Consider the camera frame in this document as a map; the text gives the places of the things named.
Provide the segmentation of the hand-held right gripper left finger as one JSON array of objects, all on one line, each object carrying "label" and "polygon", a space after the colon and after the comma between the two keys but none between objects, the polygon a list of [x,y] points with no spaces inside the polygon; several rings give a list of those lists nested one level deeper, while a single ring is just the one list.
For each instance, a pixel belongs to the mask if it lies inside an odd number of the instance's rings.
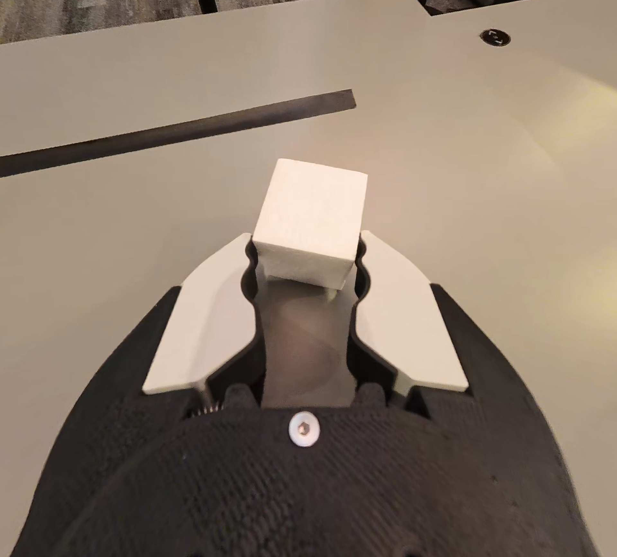
[{"label": "hand-held right gripper left finger", "polygon": [[243,233],[205,259],[183,281],[143,382],[146,395],[194,389],[209,407],[228,387],[264,395],[265,337],[258,294],[258,255]]}]

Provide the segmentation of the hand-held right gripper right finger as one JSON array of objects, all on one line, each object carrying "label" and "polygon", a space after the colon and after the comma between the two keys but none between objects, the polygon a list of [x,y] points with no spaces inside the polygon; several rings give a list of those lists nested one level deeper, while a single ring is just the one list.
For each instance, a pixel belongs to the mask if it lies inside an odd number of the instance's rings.
[{"label": "hand-held right gripper right finger", "polygon": [[368,230],[360,232],[347,338],[356,391],[378,385],[405,406],[424,387],[465,393],[469,381],[429,278]]}]

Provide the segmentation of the white foam cube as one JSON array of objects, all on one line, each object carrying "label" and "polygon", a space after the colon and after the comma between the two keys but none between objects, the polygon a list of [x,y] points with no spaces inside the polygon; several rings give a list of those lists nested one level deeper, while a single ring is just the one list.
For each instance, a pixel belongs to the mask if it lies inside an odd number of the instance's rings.
[{"label": "white foam cube", "polygon": [[368,176],[279,159],[252,242],[268,279],[339,291],[357,255]]}]

